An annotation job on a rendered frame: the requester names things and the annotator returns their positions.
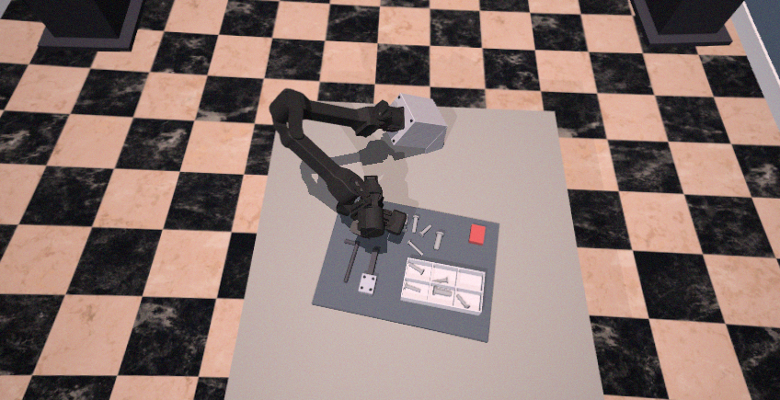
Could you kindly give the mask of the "grey flat bar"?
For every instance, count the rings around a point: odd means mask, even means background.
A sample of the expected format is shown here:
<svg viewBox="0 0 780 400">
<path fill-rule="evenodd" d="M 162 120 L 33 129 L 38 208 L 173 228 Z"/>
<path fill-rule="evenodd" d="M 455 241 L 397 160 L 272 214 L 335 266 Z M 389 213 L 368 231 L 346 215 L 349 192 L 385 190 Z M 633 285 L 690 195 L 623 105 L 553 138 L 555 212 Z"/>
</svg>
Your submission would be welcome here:
<svg viewBox="0 0 780 400">
<path fill-rule="evenodd" d="M 379 250 L 378 248 L 373 248 L 370 264 L 369 264 L 368 271 L 367 271 L 367 274 L 369 274 L 369 275 L 373 275 L 374 267 L 375 267 L 375 263 L 376 263 L 376 259 L 377 259 L 377 255 L 378 255 L 378 250 Z"/>
</svg>

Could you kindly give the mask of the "red rectangular block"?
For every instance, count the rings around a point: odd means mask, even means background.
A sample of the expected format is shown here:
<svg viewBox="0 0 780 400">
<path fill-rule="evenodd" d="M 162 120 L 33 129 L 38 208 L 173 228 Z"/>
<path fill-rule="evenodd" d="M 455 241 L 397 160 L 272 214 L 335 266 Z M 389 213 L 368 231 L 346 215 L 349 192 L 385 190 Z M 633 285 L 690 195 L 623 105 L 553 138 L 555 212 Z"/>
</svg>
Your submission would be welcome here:
<svg viewBox="0 0 780 400">
<path fill-rule="evenodd" d="M 469 243 L 482 246 L 484 242 L 485 228 L 486 227 L 484 226 L 472 224 Z"/>
</svg>

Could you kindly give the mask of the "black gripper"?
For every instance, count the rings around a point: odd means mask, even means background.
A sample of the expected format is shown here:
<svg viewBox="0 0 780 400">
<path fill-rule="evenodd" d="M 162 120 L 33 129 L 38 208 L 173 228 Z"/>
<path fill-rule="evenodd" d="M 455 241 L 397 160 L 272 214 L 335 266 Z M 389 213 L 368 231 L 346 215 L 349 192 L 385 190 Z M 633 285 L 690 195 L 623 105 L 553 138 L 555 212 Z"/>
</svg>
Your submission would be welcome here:
<svg viewBox="0 0 780 400">
<path fill-rule="evenodd" d="M 337 213 L 349 216 L 348 210 L 340 203 L 338 202 L 336 207 Z M 401 231 L 404 227 L 404 224 L 407 220 L 407 215 L 404 212 L 393 210 L 389 211 L 387 209 L 383 209 L 384 211 L 384 230 L 386 230 L 390 234 L 400 235 Z"/>
</svg>

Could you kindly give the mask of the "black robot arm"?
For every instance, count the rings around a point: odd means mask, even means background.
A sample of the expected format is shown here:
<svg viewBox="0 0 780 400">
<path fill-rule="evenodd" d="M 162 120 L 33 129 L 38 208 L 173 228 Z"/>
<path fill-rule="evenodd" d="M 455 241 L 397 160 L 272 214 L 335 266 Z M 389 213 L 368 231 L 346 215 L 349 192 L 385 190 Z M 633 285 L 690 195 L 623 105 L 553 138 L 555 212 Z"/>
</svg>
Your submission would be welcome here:
<svg viewBox="0 0 780 400">
<path fill-rule="evenodd" d="M 304 93 L 285 88 L 270 103 L 269 111 L 281 144 L 291 149 L 325 180 L 328 191 L 351 215 L 356 213 L 350 231 L 368 239 L 382 236 L 383 190 L 378 183 L 378 176 L 364 176 L 363 182 L 350 169 L 337 165 L 304 134 L 303 116 L 304 120 L 351 127 L 356 136 L 367 138 L 378 129 L 390 132 L 403 130 L 404 107 L 390 107 L 388 102 L 381 100 L 374 107 L 350 109 L 309 100 Z M 352 204 L 359 196 L 361 199 Z"/>
</svg>

